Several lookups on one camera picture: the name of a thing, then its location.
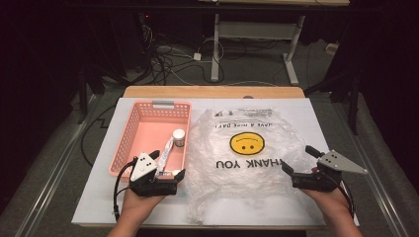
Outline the pink plastic basket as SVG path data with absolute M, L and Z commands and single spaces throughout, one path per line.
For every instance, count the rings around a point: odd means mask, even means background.
M 123 166 L 134 157 L 138 157 L 141 152 L 150 154 L 159 150 L 161 156 L 166 142 L 178 128 L 186 132 L 185 145 L 177 147 L 173 143 L 164 171 L 183 170 L 191 108 L 192 105 L 188 102 L 135 101 L 128 113 L 109 173 L 116 177 Z M 127 168 L 122 174 L 124 182 L 129 181 L 130 173 L 131 168 Z

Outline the clear plastic bag yellow smiley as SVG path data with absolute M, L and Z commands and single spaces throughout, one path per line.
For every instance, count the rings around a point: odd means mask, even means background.
M 191 126 L 187 142 L 189 219 L 203 223 L 216 198 L 245 198 L 261 206 L 266 198 L 295 195 L 281 163 L 308 171 L 314 162 L 305 146 L 277 109 L 205 111 Z

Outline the person's left hand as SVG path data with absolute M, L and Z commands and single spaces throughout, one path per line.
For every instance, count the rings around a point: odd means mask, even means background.
M 165 196 L 139 197 L 132 190 L 126 190 L 122 215 L 148 215 Z

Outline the small white-capped bottle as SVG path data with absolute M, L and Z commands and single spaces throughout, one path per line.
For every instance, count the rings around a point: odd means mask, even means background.
M 182 128 L 175 129 L 172 133 L 174 144 L 177 147 L 183 147 L 185 145 L 186 132 Z

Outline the black stand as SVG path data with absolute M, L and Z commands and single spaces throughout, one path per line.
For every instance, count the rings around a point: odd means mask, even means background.
M 88 114 L 87 87 L 90 87 L 94 95 L 103 95 L 103 76 L 125 86 L 130 85 L 130 82 L 126 79 L 121 47 L 109 13 L 77 13 L 72 35 L 79 61 L 79 121 L 82 121 Z
M 303 91 L 305 96 L 314 92 L 328 92 L 332 103 L 349 102 L 348 126 L 354 135 L 357 131 L 357 113 L 360 93 L 361 72 L 356 67 L 343 69 L 336 75 L 324 79 Z

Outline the white metal desk frame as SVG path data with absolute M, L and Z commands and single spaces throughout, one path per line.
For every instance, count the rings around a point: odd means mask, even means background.
M 318 7 L 320 9 L 347 7 L 350 0 L 200 0 L 212 2 L 216 7 L 227 4 L 257 5 L 262 4 L 269 9 L 274 7 L 300 7 L 303 10 Z M 258 20 L 222 20 L 220 15 L 214 15 L 213 51 L 211 58 L 211 82 L 219 82 L 221 66 L 219 64 L 224 47 L 219 41 L 223 39 L 251 39 L 251 40 L 289 40 L 289 51 L 282 54 L 283 64 L 292 86 L 299 84 L 293 68 L 293 54 L 296 49 L 306 15 L 301 14 L 295 23 L 268 23 Z

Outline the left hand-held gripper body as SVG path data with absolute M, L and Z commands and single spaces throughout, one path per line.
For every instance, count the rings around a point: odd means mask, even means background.
M 157 178 L 157 159 L 141 152 L 129 176 L 129 187 L 139 197 L 173 196 L 177 193 L 175 179 Z

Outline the white board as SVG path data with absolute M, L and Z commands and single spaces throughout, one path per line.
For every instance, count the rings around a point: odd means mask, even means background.
M 320 151 L 329 149 L 311 102 L 308 99 L 192 99 L 192 118 L 196 121 L 206 109 L 230 109 L 265 106 L 277 108 L 307 144 Z M 84 227 L 108 227 L 115 224 L 113 192 L 115 178 L 108 172 L 118 146 L 133 99 L 119 100 L 110 127 L 105 135 L 83 194 L 75 209 L 72 222 Z M 179 193 L 158 204 L 145 221 L 145 228 L 183 229 L 323 229 L 325 223 L 315 203 L 303 197 L 299 190 L 291 197 L 268 197 L 260 207 L 251 207 L 240 197 L 218 198 L 209 204 L 204 223 L 193 224 L 187 218 L 187 199 Z

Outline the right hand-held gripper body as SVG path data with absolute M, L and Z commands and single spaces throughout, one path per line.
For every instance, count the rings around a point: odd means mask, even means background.
M 331 150 L 317 159 L 316 172 L 311 174 L 293 171 L 291 180 L 294 188 L 331 193 L 340 186 L 342 173 L 350 172 L 366 175 L 368 170 L 344 155 Z

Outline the person's right hand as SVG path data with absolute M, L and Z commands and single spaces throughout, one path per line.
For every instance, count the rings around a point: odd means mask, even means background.
M 330 218 L 337 218 L 344 214 L 350 214 L 349 205 L 339 190 L 331 193 L 322 193 L 312 190 L 302 190 L 307 196 L 312 198 L 320 211 Z

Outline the white toothpaste tube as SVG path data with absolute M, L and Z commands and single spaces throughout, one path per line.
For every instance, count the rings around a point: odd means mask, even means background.
M 164 150 L 157 162 L 157 174 L 160 175 L 161 173 L 164 172 L 164 168 L 167 164 L 167 160 L 169 157 L 169 154 L 173 148 L 173 143 L 174 143 L 174 137 L 170 137 L 169 140 L 166 142 Z

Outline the metal floor rail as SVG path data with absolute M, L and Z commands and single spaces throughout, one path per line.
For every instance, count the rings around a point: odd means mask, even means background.
M 380 212 L 383 215 L 387 225 L 389 226 L 393 236 L 409 237 L 408 232 L 395 209 L 395 205 L 385 190 L 382 182 L 378 178 L 377 170 L 375 169 L 374 164 L 370 161 L 369 156 L 362 146 L 360 139 L 357 135 L 353 134 L 351 129 L 347 130 L 346 133 L 351 139 L 360 163 L 369 172 L 367 174 L 368 184 L 372 189 L 372 193 L 375 196 Z
M 87 108 L 91 109 L 92 111 L 96 110 L 101 99 L 101 95 L 92 95 L 88 101 Z M 24 218 L 21 226 L 15 234 L 15 237 L 32 237 L 35 233 L 68 167 L 70 157 L 75 149 L 75 146 L 81 139 L 81 134 L 87 127 L 87 123 L 91 117 L 92 111 L 87 112 L 76 124 L 75 128 L 70 132 L 68 142 L 64 146 L 59 159 L 52 167 L 46 183 L 36 197 L 34 204 Z

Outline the wooden table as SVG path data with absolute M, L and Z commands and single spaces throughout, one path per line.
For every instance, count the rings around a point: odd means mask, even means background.
M 126 88 L 122 99 L 190 102 L 192 99 L 306 99 L 306 97 L 298 87 L 130 86 Z

